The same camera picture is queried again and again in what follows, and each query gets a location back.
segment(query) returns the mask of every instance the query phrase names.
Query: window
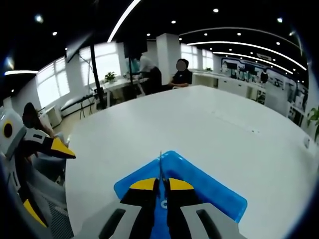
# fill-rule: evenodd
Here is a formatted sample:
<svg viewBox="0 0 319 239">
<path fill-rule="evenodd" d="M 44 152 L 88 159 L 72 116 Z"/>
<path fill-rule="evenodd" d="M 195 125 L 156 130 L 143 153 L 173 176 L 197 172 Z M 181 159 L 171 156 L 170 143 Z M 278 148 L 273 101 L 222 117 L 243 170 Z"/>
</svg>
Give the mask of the window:
<svg viewBox="0 0 319 239">
<path fill-rule="evenodd" d="M 202 50 L 203 53 L 203 69 L 210 68 L 214 70 L 213 53 L 211 51 Z"/>
<path fill-rule="evenodd" d="M 181 57 L 189 61 L 188 68 L 198 68 L 198 53 L 196 46 L 187 46 L 186 44 L 180 45 Z"/>
<path fill-rule="evenodd" d="M 117 53 L 116 43 L 102 43 L 94 46 L 96 69 L 99 81 L 103 80 L 108 72 L 120 75 L 120 61 Z M 95 82 L 92 70 L 90 47 L 80 50 L 80 62 L 83 84 L 86 86 Z"/>
<path fill-rule="evenodd" d="M 68 79 L 65 71 L 64 57 L 44 67 L 36 75 L 36 85 L 41 107 L 70 92 Z"/>
</svg>

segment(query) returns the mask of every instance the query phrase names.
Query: green plant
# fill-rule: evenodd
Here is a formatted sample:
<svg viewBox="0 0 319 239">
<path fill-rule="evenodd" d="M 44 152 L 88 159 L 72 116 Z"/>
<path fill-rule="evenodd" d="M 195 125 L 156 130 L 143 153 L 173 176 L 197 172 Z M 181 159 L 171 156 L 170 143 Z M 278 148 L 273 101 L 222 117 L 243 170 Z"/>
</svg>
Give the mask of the green plant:
<svg viewBox="0 0 319 239">
<path fill-rule="evenodd" d="M 105 75 L 103 83 L 111 82 L 114 79 L 115 79 L 115 73 L 114 72 L 109 72 L 108 74 Z"/>
<path fill-rule="evenodd" d="M 308 120 L 307 120 L 307 126 L 309 127 L 311 121 L 316 121 L 316 132 L 315 132 L 315 141 L 316 141 L 316 138 L 319 134 L 319 106 L 318 108 L 312 108 L 310 110 L 310 112 L 308 113 Z"/>
</svg>

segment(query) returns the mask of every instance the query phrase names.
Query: black ceiling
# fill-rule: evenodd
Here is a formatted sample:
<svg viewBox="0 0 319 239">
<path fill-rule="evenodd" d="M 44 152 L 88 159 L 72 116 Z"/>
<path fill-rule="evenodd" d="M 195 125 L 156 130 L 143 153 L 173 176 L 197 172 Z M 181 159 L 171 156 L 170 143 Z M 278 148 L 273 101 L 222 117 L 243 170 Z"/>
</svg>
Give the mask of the black ceiling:
<svg viewBox="0 0 319 239">
<path fill-rule="evenodd" d="M 68 42 L 86 29 L 95 29 L 99 33 L 98 41 L 107 41 L 113 27 L 132 0 L 6 0 L 1 7 L 2 33 L 0 59 L 11 56 L 16 70 L 39 70 L 53 60 L 65 54 Z M 299 45 L 297 35 L 289 36 L 293 31 L 287 10 L 297 10 L 291 4 L 290 9 L 282 1 L 184 1 L 184 0 L 142 0 L 126 18 L 114 40 L 122 39 L 126 32 L 136 34 L 150 33 L 149 38 L 168 32 L 183 34 L 199 29 L 215 27 L 246 27 L 258 29 L 281 36 L 295 45 Z M 44 23 L 34 20 L 39 13 Z M 219 29 L 206 30 L 181 36 L 183 43 L 201 41 L 237 41 L 255 44 L 278 51 L 291 57 L 304 66 L 307 60 L 294 44 L 273 35 L 251 30 Z M 284 57 L 268 51 L 247 46 L 228 44 L 199 45 L 199 48 L 213 51 L 250 55 L 261 53 L 276 59 L 276 64 L 289 70 L 295 68 L 302 77 L 307 72 Z M 21 88 L 32 76 L 14 75 L 2 80 L 2 95 L 10 94 L 12 88 Z"/>
</svg>

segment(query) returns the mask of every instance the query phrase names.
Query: floor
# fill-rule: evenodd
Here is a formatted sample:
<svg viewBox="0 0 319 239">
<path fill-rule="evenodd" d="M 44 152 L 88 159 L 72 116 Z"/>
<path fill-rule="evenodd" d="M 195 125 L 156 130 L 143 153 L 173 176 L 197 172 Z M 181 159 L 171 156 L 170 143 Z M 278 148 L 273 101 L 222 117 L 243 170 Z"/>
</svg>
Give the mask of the floor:
<svg viewBox="0 0 319 239">
<path fill-rule="evenodd" d="M 89 117 L 90 116 L 89 111 L 90 111 L 90 107 L 86 107 L 84 109 L 85 117 Z M 97 110 L 95 109 L 95 106 L 92 105 L 92 113 L 94 114 L 96 112 L 97 112 Z M 80 111 L 77 111 L 77 112 L 65 117 L 62 120 L 61 124 L 54 128 L 54 132 L 55 133 L 62 132 L 63 136 L 64 136 L 64 139 L 68 140 L 69 135 L 72 133 L 73 126 L 79 120 L 80 120 Z"/>
</svg>

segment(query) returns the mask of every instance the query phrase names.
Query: black pole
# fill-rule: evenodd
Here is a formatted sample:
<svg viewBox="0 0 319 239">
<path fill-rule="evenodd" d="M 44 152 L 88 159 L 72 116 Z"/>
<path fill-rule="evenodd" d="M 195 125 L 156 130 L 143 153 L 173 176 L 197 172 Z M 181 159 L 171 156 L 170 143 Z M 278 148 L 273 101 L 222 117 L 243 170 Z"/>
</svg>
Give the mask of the black pole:
<svg viewBox="0 0 319 239">
<path fill-rule="evenodd" d="M 132 74 L 132 65 L 131 65 L 131 57 L 129 56 L 129 71 L 130 71 L 130 81 L 131 81 L 131 92 L 132 92 L 132 99 L 136 98 L 136 93 L 133 85 L 133 74 Z"/>
<path fill-rule="evenodd" d="M 100 104 L 102 106 L 102 109 L 106 109 L 106 105 L 105 105 L 105 102 L 103 100 L 103 91 L 102 91 L 102 88 L 100 87 L 98 72 L 96 70 L 95 51 L 94 51 L 94 44 L 93 43 L 90 45 L 90 49 L 91 49 L 91 60 L 92 60 L 92 68 L 93 68 L 94 80 L 95 80 L 95 85 L 96 85 L 96 91 L 98 93 L 98 97 L 100 99 Z"/>
</svg>

